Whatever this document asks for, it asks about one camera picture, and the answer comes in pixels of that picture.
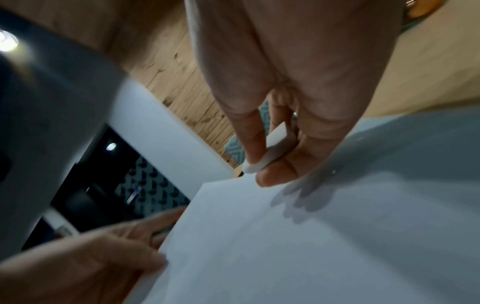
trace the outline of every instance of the person's left hand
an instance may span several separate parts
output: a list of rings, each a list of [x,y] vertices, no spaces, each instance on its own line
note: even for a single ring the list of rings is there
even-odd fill
[[[38,246],[0,264],[1,303],[122,303],[146,272],[163,268],[158,248],[185,208]]]

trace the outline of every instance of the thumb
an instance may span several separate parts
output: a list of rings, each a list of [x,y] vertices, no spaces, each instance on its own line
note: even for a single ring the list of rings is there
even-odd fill
[[[101,244],[107,263],[141,270],[159,269],[167,263],[165,255],[139,240],[108,235]]]
[[[245,149],[249,163],[258,163],[267,151],[265,127],[258,109],[249,113],[232,114],[225,111],[225,115],[235,130],[236,137]]]

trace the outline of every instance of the white block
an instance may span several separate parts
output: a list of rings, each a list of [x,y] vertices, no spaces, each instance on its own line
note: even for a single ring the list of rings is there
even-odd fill
[[[295,133],[290,126],[282,122],[266,137],[266,153],[263,158],[253,165],[245,160],[242,164],[242,171],[244,173],[257,173],[290,151],[296,144]]]

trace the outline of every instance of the person's right hand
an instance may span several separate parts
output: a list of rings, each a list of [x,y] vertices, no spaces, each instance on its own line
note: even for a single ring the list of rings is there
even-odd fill
[[[273,186],[306,175],[369,104],[402,24],[405,0],[186,0],[199,66],[245,148],[266,152],[270,130],[298,118],[298,145],[257,175]]]

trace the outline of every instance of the hand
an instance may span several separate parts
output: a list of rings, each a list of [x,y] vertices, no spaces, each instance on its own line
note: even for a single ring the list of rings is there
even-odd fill
[[[158,248],[185,208],[38,246],[0,264],[1,303],[122,303],[145,272],[161,269]]]
[[[298,117],[298,145],[262,170],[260,186],[320,165],[369,104],[402,24],[403,1],[186,0],[192,46],[247,160],[266,151],[258,106],[269,94],[270,130]]]

